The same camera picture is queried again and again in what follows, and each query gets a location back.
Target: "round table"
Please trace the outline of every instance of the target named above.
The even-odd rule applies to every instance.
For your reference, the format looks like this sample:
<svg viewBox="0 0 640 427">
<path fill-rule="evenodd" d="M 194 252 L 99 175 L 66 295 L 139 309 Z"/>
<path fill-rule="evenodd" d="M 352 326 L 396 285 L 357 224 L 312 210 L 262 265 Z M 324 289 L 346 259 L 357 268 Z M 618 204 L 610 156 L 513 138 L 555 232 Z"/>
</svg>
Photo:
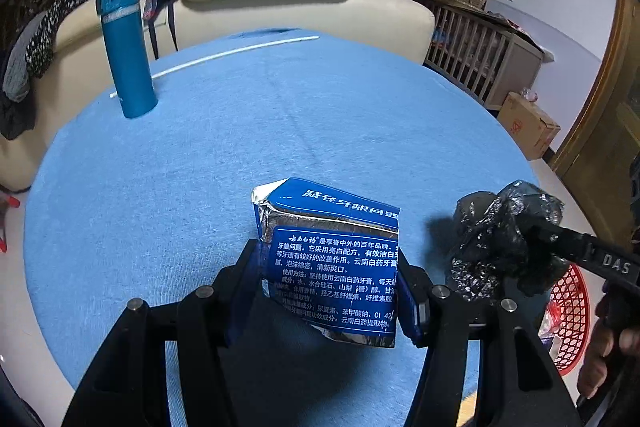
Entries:
<svg viewBox="0 0 640 427">
<path fill-rule="evenodd" d="M 127 120 L 105 92 L 58 132 L 28 200 L 24 260 L 72 386 L 130 298 L 177 301 L 236 261 L 256 237 L 256 185 L 298 176 L 400 206 L 402 251 L 441 283 L 458 198 L 536 182 L 500 124 L 439 74 L 324 34 L 268 45 L 317 35 L 247 32 L 163 57 L 150 113 Z M 221 356 L 240 425 L 383 427 L 404 423 L 424 355 L 401 330 L 394 349 L 327 340 L 257 296 Z M 465 395 L 477 370 L 472 344 Z"/>
</svg>

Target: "metal screw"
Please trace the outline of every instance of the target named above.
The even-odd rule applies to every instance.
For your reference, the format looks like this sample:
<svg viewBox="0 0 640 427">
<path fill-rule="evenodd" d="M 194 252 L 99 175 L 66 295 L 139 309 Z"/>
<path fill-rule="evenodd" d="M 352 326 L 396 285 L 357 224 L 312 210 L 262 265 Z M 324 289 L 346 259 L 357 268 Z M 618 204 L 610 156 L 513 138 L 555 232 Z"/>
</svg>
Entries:
<svg viewBox="0 0 640 427">
<path fill-rule="evenodd" d="M 518 309 L 518 305 L 516 304 L 516 301 L 514 301 L 513 299 L 502 299 L 502 301 L 500 302 L 500 306 L 502 306 L 502 309 L 508 312 L 514 312 Z"/>
<path fill-rule="evenodd" d="M 451 295 L 449 288 L 442 284 L 436 284 L 432 289 L 431 293 L 436 296 L 438 299 L 446 299 Z"/>
<path fill-rule="evenodd" d="M 211 286 L 204 285 L 196 289 L 196 296 L 200 299 L 206 299 L 207 297 L 210 297 L 212 295 L 213 288 Z"/>
<path fill-rule="evenodd" d="M 142 305 L 145 303 L 140 297 L 133 297 L 128 303 L 127 308 L 131 311 L 136 311 L 142 308 Z"/>
</svg>

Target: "wooden door frame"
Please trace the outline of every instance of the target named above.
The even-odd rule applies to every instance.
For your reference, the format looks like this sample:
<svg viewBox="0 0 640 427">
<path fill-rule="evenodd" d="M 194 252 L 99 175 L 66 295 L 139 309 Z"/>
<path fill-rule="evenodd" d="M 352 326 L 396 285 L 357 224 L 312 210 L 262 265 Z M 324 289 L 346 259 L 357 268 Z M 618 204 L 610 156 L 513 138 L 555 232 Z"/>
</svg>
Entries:
<svg viewBox="0 0 640 427">
<path fill-rule="evenodd" d="M 580 154 L 580 150 L 591 136 L 596 124 L 602 117 L 611 93 L 616 87 L 620 68 L 625 57 L 626 43 L 631 28 L 631 19 L 635 15 L 636 0 L 616 0 L 616 10 L 611 24 L 611 33 L 607 49 L 602 59 L 598 76 L 591 87 L 578 118 L 575 120 L 567 138 L 549 162 L 549 166 L 562 177 Z"/>
</svg>

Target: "white stick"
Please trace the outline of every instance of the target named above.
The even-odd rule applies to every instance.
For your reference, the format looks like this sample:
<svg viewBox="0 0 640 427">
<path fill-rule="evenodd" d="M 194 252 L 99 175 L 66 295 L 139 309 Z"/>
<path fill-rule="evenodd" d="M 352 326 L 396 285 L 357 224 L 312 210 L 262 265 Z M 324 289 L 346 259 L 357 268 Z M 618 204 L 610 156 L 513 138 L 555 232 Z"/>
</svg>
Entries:
<svg viewBox="0 0 640 427">
<path fill-rule="evenodd" d="M 185 62 L 183 64 L 179 64 L 178 66 L 174 66 L 173 68 L 169 68 L 168 70 L 160 71 L 159 73 L 152 74 L 151 79 L 155 80 L 161 76 L 165 76 L 169 73 L 175 73 L 175 71 L 183 70 L 184 68 L 189 68 L 190 66 L 195 66 L 196 64 L 200 64 L 202 62 L 207 62 L 208 60 L 213 60 L 214 58 L 226 57 L 227 55 L 233 55 L 240 52 L 247 52 L 250 50 L 257 50 L 260 48 L 267 48 L 269 46 L 277 46 L 280 44 L 289 44 L 290 42 L 302 42 L 302 41 L 315 41 L 319 39 L 320 35 L 313 35 L 309 37 L 296 37 L 294 39 L 284 39 L 281 41 L 273 41 L 273 42 L 263 42 L 262 44 L 252 44 L 251 46 L 245 46 L 244 48 L 236 48 L 234 50 L 229 50 L 226 52 L 216 53 L 214 55 L 207 55 L 207 57 L 197 58 L 196 60 L 190 60 L 189 62 Z M 110 93 L 110 98 L 115 98 L 118 95 L 117 92 Z"/>
</svg>

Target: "blue water bottle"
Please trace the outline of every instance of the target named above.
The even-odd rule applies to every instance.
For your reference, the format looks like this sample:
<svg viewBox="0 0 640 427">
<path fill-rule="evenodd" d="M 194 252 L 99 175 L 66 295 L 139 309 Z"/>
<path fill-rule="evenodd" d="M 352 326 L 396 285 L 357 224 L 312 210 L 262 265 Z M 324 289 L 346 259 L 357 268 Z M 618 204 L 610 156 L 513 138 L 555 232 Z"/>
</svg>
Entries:
<svg viewBox="0 0 640 427">
<path fill-rule="evenodd" d="M 146 59 L 139 0 L 95 0 L 95 7 L 122 112 L 127 118 L 142 116 L 158 99 Z"/>
</svg>

